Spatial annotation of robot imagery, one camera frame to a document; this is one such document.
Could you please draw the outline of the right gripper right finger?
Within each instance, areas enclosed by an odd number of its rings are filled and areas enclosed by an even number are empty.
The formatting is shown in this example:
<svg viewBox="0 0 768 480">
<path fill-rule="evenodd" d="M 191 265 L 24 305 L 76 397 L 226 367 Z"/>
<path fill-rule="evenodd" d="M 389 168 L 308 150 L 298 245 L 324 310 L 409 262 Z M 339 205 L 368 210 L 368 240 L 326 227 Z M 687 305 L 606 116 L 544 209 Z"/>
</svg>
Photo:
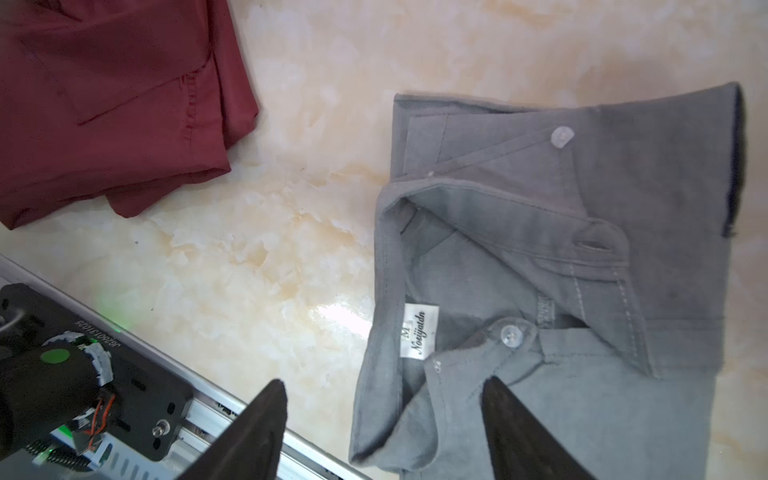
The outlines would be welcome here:
<svg viewBox="0 0 768 480">
<path fill-rule="evenodd" d="M 497 377 L 484 382 L 481 411 L 496 479 L 591 479 Z"/>
</svg>

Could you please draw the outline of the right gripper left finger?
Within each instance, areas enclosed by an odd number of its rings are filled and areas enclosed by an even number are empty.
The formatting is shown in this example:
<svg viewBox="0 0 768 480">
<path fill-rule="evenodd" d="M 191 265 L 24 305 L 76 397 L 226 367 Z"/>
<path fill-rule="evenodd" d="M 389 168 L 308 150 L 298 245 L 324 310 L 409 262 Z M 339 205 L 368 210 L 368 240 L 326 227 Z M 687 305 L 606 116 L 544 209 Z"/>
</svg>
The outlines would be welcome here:
<svg viewBox="0 0 768 480">
<path fill-rule="evenodd" d="M 179 480 L 272 480 L 287 423 L 287 393 L 274 379 Z"/>
</svg>

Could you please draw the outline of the grey long sleeve shirt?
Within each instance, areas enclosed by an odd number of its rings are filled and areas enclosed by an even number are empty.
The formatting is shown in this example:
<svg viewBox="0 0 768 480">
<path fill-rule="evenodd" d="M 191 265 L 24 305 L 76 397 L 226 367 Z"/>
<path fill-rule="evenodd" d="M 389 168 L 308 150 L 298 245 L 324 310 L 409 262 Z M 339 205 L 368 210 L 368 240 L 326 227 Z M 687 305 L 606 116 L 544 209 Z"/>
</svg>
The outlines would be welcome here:
<svg viewBox="0 0 768 480">
<path fill-rule="evenodd" d="M 597 479 L 701 479 L 743 188 L 737 83 L 525 108 L 399 94 L 349 443 L 490 479 L 499 379 Z"/>
</svg>

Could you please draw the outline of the maroon long sleeve shirt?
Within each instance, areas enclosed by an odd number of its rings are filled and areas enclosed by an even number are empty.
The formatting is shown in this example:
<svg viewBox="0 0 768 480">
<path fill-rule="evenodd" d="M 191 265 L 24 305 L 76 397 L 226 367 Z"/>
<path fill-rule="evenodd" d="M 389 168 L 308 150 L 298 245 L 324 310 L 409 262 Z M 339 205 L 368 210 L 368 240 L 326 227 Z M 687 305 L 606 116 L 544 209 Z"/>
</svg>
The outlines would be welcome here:
<svg viewBox="0 0 768 480">
<path fill-rule="evenodd" d="M 225 1 L 5 1 L 1 221 L 125 218 L 230 171 L 259 112 Z"/>
</svg>

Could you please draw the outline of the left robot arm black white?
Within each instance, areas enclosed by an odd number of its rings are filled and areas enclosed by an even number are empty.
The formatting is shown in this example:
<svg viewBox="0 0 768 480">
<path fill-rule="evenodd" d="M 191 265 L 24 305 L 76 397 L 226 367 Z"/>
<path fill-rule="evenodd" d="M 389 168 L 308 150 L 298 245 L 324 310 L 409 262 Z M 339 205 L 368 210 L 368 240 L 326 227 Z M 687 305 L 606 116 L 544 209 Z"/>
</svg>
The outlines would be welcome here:
<svg viewBox="0 0 768 480">
<path fill-rule="evenodd" d="M 77 453 L 112 436 L 159 461 L 192 399 L 188 382 L 75 312 L 27 285 L 2 287 L 2 457 L 63 428 Z"/>
</svg>

